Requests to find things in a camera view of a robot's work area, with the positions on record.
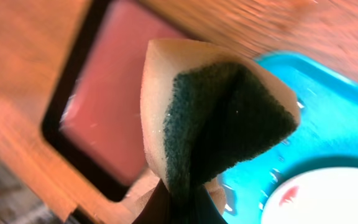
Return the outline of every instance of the blue tray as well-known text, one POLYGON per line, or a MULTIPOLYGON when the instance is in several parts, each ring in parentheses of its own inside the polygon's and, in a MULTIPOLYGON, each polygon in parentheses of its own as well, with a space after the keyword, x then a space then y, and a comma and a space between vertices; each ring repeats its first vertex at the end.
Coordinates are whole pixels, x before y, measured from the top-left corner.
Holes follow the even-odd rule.
POLYGON ((257 62, 298 96, 301 124, 286 141, 223 174, 232 223, 260 223, 264 203, 282 182, 322 167, 358 167, 358 84, 293 52, 257 62))

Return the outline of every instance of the kitchen sponge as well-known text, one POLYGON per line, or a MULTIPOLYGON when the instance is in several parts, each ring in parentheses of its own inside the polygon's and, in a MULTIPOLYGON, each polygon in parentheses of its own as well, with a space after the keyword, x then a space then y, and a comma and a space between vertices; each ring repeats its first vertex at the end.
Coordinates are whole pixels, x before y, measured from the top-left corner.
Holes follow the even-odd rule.
POLYGON ((172 199, 279 143, 299 123, 296 96, 256 63, 194 40, 153 40, 140 101, 146 158, 172 199))

